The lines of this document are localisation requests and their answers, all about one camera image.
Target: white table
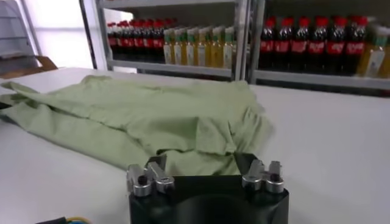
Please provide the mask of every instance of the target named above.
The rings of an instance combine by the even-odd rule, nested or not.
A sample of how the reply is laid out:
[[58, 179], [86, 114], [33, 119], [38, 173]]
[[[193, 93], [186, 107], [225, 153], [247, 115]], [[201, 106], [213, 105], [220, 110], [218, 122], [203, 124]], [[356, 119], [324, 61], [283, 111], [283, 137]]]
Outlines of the white table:
[[[88, 74], [162, 85], [193, 81], [90, 69], [61, 69], [13, 81], [47, 92]], [[390, 222], [390, 99], [251, 88], [275, 127], [258, 156], [266, 164], [283, 164], [291, 194], [290, 224]], [[0, 89], [0, 94], [7, 92]], [[81, 215], [97, 224], [129, 223], [125, 172], [0, 121], [0, 223], [64, 215]]]

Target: metal shelving unit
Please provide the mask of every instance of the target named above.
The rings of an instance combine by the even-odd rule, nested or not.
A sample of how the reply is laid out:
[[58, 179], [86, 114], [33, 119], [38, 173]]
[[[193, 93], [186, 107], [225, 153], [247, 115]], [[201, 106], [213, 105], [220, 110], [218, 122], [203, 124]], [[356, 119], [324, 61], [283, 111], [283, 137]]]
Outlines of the metal shelving unit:
[[353, 4], [348, 0], [340, 1], [321, 1], [321, 0], [255, 0], [253, 2], [253, 18], [251, 27], [251, 43], [250, 48], [250, 68], [245, 78], [248, 82], [256, 84], [259, 80], [272, 80], [291, 83], [304, 83], [325, 86], [338, 86], [346, 88], [369, 88], [369, 89], [390, 89], [390, 79], [369, 79], [362, 77], [346, 77], [337, 75], [325, 74], [302, 74], [294, 72], [279, 72], [279, 71], [264, 71], [258, 68], [260, 35], [263, 27], [263, 18], [266, 11], [269, 10], [273, 15], [278, 16], [302, 16], [302, 15], [377, 15], [381, 19], [387, 19], [385, 9], [381, 9], [381, 3], [384, 0], [373, 0], [369, 5], [363, 0], [361, 2], [354, 2]]
[[[240, 80], [245, 77], [246, 44], [249, 31], [251, 0], [95, 0], [97, 18], [101, 30], [108, 69], [114, 66], [137, 68], [143, 71], [159, 71], [166, 74], [194, 74], [227, 77]], [[232, 69], [209, 68], [201, 66], [166, 65], [142, 61], [114, 60], [107, 41], [105, 9], [133, 13], [134, 18], [175, 17], [184, 24], [225, 24], [235, 26], [236, 58]]]

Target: shelf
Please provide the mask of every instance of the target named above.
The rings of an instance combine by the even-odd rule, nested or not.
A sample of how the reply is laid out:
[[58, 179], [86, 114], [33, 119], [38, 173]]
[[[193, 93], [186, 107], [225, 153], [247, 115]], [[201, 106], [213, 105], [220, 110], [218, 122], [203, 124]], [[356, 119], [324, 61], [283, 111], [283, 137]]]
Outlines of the shelf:
[[328, 86], [345, 86], [356, 88], [390, 89], [390, 79], [371, 79], [361, 77], [345, 77], [335, 75], [301, 74], [292, 72], [275, 72], [257, 70], [256, 79], [307, 83]]
[[194, 4], [215, 4], [226, 3], [235, 0], [114, 0], [114, 1], [101, 1], [100, 7], [104, 9], [126, 9], [137, 7], [156, 7], [165, 5], [194, 5]]
[[232, 76], [230, 69], [224, 68], [208, 68], [200, 66], [185, 66], [185, 65], [167, 65], [158, 63], [146, 63], [138, 61], [119, 61], [119, 60], [107, 60], [107, 64], [110, 66], [138, 68], [153, 71], [167, 71], [167, 72], [180, 72], [188, 74], [202, 74], [202, 75], [215, 75], [220, 77]]

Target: wrinkled cloth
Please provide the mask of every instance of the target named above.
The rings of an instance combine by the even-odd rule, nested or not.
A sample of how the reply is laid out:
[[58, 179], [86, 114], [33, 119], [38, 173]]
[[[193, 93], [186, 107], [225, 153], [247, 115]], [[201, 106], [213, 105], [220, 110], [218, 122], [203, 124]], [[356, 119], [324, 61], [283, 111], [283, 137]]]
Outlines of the wrinkled cloth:
[[87, 76], [51, 93], [14, 82], [0, 113], [37, 136], [126, 169], [166, 153], [171, 175], [238, 173], [233, 152], [254, 153], [271, 133], [245, 82], [158, 86]]

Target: dark soda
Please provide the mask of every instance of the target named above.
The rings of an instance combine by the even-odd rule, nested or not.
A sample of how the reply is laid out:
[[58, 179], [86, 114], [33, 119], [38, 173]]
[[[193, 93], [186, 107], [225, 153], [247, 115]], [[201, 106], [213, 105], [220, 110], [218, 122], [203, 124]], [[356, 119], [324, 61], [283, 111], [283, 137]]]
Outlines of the dark soda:
[[328, 19], [316, 17], [316, 25], [309, 37], [306, 71], [322, 74], [324, 72], [325, 42], [327, 39]]
[[164, 22], [156, 20], [153, 24], [153, 48], [154, 61], [158, 63], [165, 62], [164, 56]]
[[347, 19], [337, 16], [335, 25], [328, 35], [326, 43], [325, 71], [329, 74], [341, 72], [342, 53], [344, 52]]
[[291, 42], [290, 70], [302, 72], [305, 69], [307, 59], [307, 46], [309, 40], [309, 23], [306, 17], [299, 19], [299, 28], [295, 30]]
[[347, 32], [347, 43], [345, 48], [342, 73], [345, 75], [354, 75], [358, 67], [361, 54], [364, 51], [364, 39], [366, 37], [367, 18], [365, 16], [356, 16], [353, 18], [355, 26], [350, 26]]
[[291, 18], [285, 18], [282, 21], [282, 27], [276, 33], [274, 69], [287, 70], [289, 65], [289, 55], [291, 50], [291, 38], [293, 37]]
[[144, 41], [144, 59], [146, 61], [153, 61], [154, 47], [153, 47], [153, 20], [148, 19], [143, 26], [143, 41]]
[[266, 20], [260, 37], [260, 55], [258, 67], [260, 69], [271, 69], [274, 60], [275, 21], [273, 18]]

